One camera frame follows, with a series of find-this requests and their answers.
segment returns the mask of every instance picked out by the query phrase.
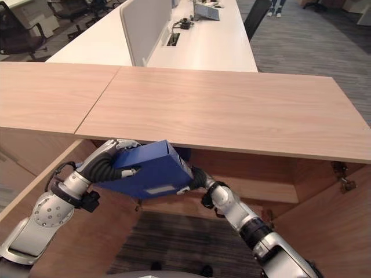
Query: desktop device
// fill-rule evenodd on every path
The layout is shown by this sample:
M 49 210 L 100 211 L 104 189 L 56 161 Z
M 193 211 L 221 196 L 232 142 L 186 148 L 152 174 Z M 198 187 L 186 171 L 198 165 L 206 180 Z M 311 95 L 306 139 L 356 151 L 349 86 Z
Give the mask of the desktop device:
M 172 8 L 175 8 L 177 5 L 179 5 L 180 0 L 172 0 Z
M 194 16 L 195 17 L 206 17 L 207 19 L 220 20 L 219 10 L 214 8 L 213 5 L 208 3 L 195 3 L 194 1 Z

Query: person's shoe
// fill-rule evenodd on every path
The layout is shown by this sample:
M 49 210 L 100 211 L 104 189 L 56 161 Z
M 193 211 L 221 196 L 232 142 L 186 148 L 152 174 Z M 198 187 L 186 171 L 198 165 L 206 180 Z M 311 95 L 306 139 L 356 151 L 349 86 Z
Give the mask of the person's shoe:
M 276 12 L 276 17 L 277 17 L 278 19 L 280 19 L 281 16 L 282 16 L 282 8 L 278 8 L 278 9 L 277 9 L 277 12 Z
M 203 277 L 212 277 L 213 274 L 214 274 L 213 268 L 209 265 L 205 265 L 200 272 L 200 275 Z
M 274 14 L 274 8 L 270 8 L 268 13 L 267 13 L 267 16 L 271 17 L 273 14 Z
M 151 265 L 151 270 L 162 270 L 162 265 L 160 262 L 153 262 Z

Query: white desk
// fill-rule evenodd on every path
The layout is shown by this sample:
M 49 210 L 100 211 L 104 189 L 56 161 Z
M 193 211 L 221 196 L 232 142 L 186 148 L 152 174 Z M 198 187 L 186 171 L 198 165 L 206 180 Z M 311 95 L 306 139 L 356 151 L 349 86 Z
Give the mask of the white desk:
M 257 72 L 254 56 L 236 0 L 222 0 L 220 21 L 200 20 L 189 30 L 179 32 L 177 46 L 158 44 L 148 67 L 182 68 L 188 70 Z M 169 24 L 193 14 L 193 3 L 181 0 L 173 9 Z
M 59 50 L 47 62 L 132 65 L 119 7 Z
M 202 20 L 191 30 L 182 30 L 175 47 L 159 43 L 148 66 L 257 72 L 236 0 L 223 0 L 223 5 L 225 9 L 220 11 L 220 21 Z M 181 0 L 173 9 L 172 21 L 189 17 L 191 12 L 192 2 Z M 48 62 L 132 65 L 119 7 L 58 51 Z
M 32 0 L 3 0 L 10 9 L 31 2 Z

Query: black cable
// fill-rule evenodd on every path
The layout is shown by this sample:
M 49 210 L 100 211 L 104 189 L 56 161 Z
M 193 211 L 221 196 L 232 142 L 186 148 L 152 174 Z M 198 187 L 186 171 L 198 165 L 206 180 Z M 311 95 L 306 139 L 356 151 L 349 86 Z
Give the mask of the black cable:
M 45 185 L 45 188 L 44 188 L 44 191 L 45 191 L 45 192 L 49 191 L 49 184 L 50 184 L 50 182 L 52 181 L 52 179 L 53 179 L 54 177 L 55 177 L 55 179 L 58 180 L 59 182 L 63 182 L 63 180 L 62 180 L 61 178 L 59 178 L 57 175 L 60 174 L 60 173 L 62 172 L 62 169 L 63 169 L 64 166 L 66 166 L 66 165 L 70 165 L 70 166 L 72 166 L 72 168 L 73 168 L 74 170 L 77 169 L 76 164 L 75 164 L 75 162 L 73 162 L 73 161 L 68 161 L 68 162 L 64 162 L 64 163 L 60 164 L 60 165 L 59 165 L 59 166 L 54 170 L 54 172 L 50 175 L 50 177 L 49 177 L 49 179 L 48 179 L 48 181 L 47 181 L 47 183 L 46 183 L 46 185 Z

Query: person's leg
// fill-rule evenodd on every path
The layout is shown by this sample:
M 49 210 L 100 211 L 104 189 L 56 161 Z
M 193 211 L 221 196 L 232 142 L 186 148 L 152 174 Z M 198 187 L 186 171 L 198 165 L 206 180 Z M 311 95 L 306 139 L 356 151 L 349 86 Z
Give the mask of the person's leg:
M 276 7 L 277 0 L 272 0 L 272 6 L 270 7 L 267 16 L 271 17 L 274 14 L 274 10 Z
M 281 15 L 282 14 L 282 8 L 283 8 L 285 2 L 286 2 L 286 0 L 281 0 L 280 3 L 279 3 L 279 6 L 278 6 L 278 9 L 277 9 L 277 12 L 276 12 L 276 16 L 278 18 L 280 18 L 282 16 Z

